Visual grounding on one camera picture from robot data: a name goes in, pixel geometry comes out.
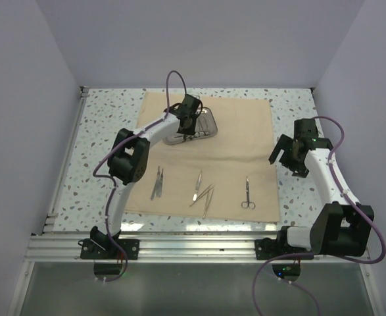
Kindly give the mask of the steel instrument tray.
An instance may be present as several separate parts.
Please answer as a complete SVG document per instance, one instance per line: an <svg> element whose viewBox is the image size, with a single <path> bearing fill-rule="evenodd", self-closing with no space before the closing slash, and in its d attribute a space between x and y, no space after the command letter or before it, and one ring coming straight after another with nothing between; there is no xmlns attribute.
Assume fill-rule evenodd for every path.
<svg viewBox="0 0 386 316"><path fill-rule="evenodd" d="M195 133L198 131L208 130L209 132L212 133L211 137L215 136L218 133L218 127L212 111L208 107L203 107L201 111L200 110L197 111L197 114L199 114L199 116L197 118L196 125L195 125ZM183 135L185 134L180 134L180 133L172 134L171 136L164 138L163 142L166 145L178 145L178 144L186 143L182 140Z"/></svg>

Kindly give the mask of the beige cloth wrap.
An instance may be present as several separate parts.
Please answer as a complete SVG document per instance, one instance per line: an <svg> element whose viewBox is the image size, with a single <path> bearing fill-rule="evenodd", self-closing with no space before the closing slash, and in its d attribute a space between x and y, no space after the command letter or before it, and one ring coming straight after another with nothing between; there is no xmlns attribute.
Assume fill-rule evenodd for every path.
<svg viewBox="0 0 386 316"><path fill-rule="evenodd" d="M199 194L215 185L206 219L278 222L276 168L268 161L274 148L269 102L209 96L202 96L201 101L212 111L218 133L178 145L154 145L126 212L202 218L206 195L190 207L202 170ZM164 169L162 196L151 200L158 167ZM255 209L241 207L246 177Z"/></svg>

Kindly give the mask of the steel scissors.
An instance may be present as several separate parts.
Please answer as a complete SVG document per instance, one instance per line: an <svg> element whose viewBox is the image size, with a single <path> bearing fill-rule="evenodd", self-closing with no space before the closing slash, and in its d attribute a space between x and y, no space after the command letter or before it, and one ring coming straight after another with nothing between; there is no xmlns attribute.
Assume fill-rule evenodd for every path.
<svg viewBox="0 0 386 316"><path fill-rule="evenodd" d="M184 142L188 142L188 141L198 140L201 138L207 138L211 136L212 136L212 133L209 132L208 130L205 130L205 131L198 131L194 133L194 135L183 135L182 140Z"/></svg>
<svg viewBox="0 0 386 316"><path fill-rule="evenodd" d="M249 177L245 181L245 201L241 202L241 207L244 209L255 209L255 202L251 201Z"/></svg>

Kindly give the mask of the steel tweezers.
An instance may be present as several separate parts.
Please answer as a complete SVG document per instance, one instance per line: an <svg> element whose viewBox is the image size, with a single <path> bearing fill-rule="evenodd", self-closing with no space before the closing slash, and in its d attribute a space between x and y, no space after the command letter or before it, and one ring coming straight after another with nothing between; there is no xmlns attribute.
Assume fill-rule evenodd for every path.
<svg viewBox="0 0 386 316"><path fill-rule="evenodd" d="M201 185L202 174L203 174L203 171L201 170L200 173L199 173L199 176L197 178L197 181L196 181L195 191L194 191L194 194L193 194L193 202L196 202L196 200L198 198L198 195L199 195L199 188L200 188L200 185Z"/></svg>
<svg viewBox="0 0 386 316"><path fill-rule="evenodd" d="M197 203L203 196L205 196L207 193L209 193L209 191L211 191L211 189L213 189L215 187L215 185L209 185L203 192L201 192L198 196L197 196L197 198L196 198L196 200L195 201L193 201L193 203L190 205L190 207L192 206L192 205L194 205L195 203Z"/></svg>
<svg viewBox="0 0 386 316"><path fill-rule="evenodd" d="M205 219L206 214L208 212L208 209L210 207L210 203L212 201L213 193L214 193L214 188L210 189L207 192L207 194L206 194L206 201L205 201L205 208L204 208L204 212L203 212L203 219Z"/></svg>

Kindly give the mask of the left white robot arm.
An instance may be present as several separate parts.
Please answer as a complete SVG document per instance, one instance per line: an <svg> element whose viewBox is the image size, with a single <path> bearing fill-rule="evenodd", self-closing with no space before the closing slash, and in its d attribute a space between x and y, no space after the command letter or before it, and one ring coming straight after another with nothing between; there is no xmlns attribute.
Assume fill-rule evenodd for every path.
<svg viewBox="0 0 386 316"><path fill-rule="evenodd" d="M95 178L112 181L105 205L103 223L97 230L106 236L98 239L95 249L104 258L114 257L119 250L115 239L120 233L122 215L136 182L145 174L150 149L175 133L193 135L203 103L186 94L181 102L169 105L155 120L135 130L121 129L111 151L93 170Z"/></svg>

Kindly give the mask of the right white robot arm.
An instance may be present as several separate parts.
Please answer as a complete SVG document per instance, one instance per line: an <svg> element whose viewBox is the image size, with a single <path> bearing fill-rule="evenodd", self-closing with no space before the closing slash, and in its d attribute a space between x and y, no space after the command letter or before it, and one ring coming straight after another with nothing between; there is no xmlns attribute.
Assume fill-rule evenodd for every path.
<svg viewBox="0 0 386 316"><path fill-rule="evenodd" d="M276 236L275 250L282 258L298 251L315 255L360 257L364 254L374 218L369 205L362 205L349 190L332 153L333 145L321 138L316 121L302 118L294 122L293 137L281 135L269 162L278 160L298 178L311 175L322 210L311 227L283 226Z"/></svg>

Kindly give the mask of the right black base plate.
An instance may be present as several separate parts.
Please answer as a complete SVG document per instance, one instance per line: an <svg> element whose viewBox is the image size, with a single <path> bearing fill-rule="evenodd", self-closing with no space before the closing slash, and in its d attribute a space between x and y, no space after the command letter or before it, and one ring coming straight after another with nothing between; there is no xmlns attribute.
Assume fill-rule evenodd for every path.
<svg viewBox="0 0 386 316"><path fill-rule="evenodd" d="M279 231L275 239L265 237L254 241L254 250L257 260L269 260L281 255L295 253L309 253L304 248L290 246L287 243L285 231Z"/></svg>

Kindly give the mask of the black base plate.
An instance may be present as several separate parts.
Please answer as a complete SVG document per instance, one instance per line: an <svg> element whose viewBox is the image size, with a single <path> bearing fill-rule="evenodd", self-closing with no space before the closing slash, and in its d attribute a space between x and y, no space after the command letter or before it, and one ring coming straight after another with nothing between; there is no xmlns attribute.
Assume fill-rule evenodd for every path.
<svg viewBox="0 0 386 316"><path fill-rule="evenodd" d="M138 239L119 239L119 234L110 239L94 226L89 237L78 241L81 247L80 258L91 260L127 259L137 260L140 241Z"/></svg>
<svg viewBox="0 0 386 316"><path fill-rule="evenodd" d="M265 237L254 241L254 250L257 260L269 260L281 255L295 253L309 253L304 248L290 246L287 243L285 231L279 231L275 239Z"/></svg>

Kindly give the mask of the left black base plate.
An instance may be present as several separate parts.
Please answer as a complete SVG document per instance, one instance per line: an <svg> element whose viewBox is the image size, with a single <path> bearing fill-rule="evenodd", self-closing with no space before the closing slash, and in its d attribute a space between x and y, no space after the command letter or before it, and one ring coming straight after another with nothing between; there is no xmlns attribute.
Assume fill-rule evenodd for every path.
<svg viewBox="0 0 386 316"><path fill-rule="evenodd" d="M137 260L140 241L138 239L119 239L119 234L110 239L94 226L89 237L78 241L81 247L80 258L91 260L127 259Z"/></svg>

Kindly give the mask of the aluminium rail frame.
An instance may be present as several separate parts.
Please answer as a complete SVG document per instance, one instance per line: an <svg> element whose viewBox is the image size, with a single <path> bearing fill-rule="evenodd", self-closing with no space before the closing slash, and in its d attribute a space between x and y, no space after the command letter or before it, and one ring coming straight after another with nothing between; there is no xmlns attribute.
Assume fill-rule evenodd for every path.
<svg viewBox="0 0 386 316"><path fill-rule="evenodd" d="M268 101L275 136L292 134L295 119L316 114L309 89L193 88L190 93L199 97ZM43 234L30 239L26 261L80 260L78 242L99 222L110 190L108 180L93 179L91 172L109 150L116 131L135 127L141 104L149 94L149 88L82 90L76 129L59 190ZM126 214L122 219L122 236L139 240L140 262L254 261L256 239L274 237L282 225L308 226L322 209L311 177L293 177L280 165L276 170L278 224Z"/></svg>

